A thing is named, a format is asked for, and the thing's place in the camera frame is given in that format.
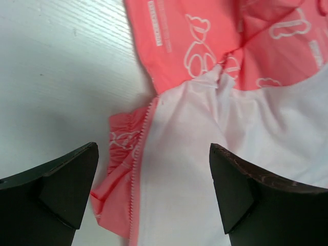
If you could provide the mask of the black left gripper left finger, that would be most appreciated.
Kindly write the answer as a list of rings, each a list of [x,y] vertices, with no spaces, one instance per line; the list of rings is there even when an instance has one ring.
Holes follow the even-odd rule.
[[[90,142],[1,179],[1,245],[71,245],[80,229],[99,159]]]

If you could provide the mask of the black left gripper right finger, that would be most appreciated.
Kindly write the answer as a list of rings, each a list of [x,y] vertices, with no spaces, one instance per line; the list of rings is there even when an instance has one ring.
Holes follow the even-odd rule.
[[[327,189],[306,185],[211,144],[209,162],[231,245],[327,245]]]

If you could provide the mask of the pink printed hooded jacket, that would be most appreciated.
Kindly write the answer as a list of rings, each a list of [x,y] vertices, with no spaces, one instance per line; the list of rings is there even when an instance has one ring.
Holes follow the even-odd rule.
[[[327,187],[327,1],[126,1],[157,96],[109,119],[99,226],[129,245],[231,245],[210,146]]]

